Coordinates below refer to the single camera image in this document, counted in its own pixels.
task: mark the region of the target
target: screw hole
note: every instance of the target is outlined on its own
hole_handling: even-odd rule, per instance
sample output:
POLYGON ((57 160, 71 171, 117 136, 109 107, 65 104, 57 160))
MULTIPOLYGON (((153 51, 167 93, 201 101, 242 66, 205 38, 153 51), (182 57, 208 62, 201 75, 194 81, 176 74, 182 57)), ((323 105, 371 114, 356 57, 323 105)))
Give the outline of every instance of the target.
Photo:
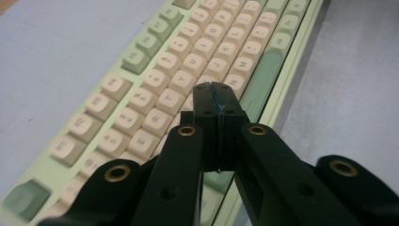
POLYGON ((105 180, 107 182, 115 183, 123 181, 130 174, 130 168, 126 165, 118 165, 108 169, 105 172, 105 180))

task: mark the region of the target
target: table surface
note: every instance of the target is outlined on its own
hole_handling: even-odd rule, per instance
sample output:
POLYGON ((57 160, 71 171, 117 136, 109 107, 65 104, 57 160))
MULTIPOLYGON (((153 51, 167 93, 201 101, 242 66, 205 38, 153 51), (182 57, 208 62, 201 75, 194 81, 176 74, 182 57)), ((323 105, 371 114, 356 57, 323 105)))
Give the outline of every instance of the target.
MULTIPOLYGON (((0 16, 0 199, 162 0, 19 0, 0 16)), ((340 154, 399 193, 399 1, 332 0, 277 130, 315 164, 340 154)))

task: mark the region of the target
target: space bar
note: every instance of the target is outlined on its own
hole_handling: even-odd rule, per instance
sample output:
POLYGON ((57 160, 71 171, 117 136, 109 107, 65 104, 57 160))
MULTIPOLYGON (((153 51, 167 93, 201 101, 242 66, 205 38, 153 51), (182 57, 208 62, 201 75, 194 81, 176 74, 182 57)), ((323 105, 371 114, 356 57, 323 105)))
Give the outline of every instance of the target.
POLYGON ((250 121, 257 121, 260 118, 264 103, 266 103, 276 82, 283 60, 281 53, 273 51, 263 53, 261 60, 259 60, 258 66, 247 85, 246 92, 240 101, 250 121))

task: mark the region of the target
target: green keycap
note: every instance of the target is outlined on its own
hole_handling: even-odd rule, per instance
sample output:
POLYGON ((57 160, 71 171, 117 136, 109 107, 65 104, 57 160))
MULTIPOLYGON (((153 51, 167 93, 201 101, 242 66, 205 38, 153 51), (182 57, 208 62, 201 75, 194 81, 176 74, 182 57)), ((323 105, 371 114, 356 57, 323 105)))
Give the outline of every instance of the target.
POLYGON ((141 74, 150 59, 137 48, 128 49, 123 55, 122 68, 135 74, 141 74))
POLYGON ((291 36, 287 33, 276 33, 270 42, 270 46, 277 49, 285 49, 291 43, 291 36))
POLYGON ((16 186, 4 200, 4 205, 14 214, 30 221, 50 197, 50 191, 33 180, 16 186))
POLYGON ((168 23, 160 18, 156 18, 149 24, 149 32, 152 33, 161 42, 164 42, 172 32, 168 23))
POLYGON ((161 42, 152 34, 145 33, 136 42, 137 48, 143 51, 147 56, 153 57, 161 48, 161 42))
POLYGON ((289 4, 288 4, 288 10, 291 11, 303 11, 307 5, 307 1, 306 0, 292 0, 289 4))
POLYGON ((263 105, 270 95, 283 61, 281 53, 268 51, 263 53, 258 62, 258 67, 247 85, 247 91, 240 101, 250 121, 256 121, 261 116, 263 105))
POLYGON ((176 8, 165 7, 159 12, 159 17, 174 28, 182 20, 183 15, 176 8))

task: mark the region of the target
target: keyboard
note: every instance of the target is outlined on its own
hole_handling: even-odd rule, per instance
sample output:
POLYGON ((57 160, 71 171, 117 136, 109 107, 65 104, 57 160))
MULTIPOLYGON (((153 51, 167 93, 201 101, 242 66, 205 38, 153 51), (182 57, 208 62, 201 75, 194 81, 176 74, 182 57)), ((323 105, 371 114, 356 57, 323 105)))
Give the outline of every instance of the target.
MULTIPOLYGON (((157 156, 197 84, 229 85, 251 121, 273 127, 322 4, 167 0, 2 200, 2 222, 60 216, 105 162, 157 156)), ((232 180, 205 173, 201 225, 233 225, 232 180)))

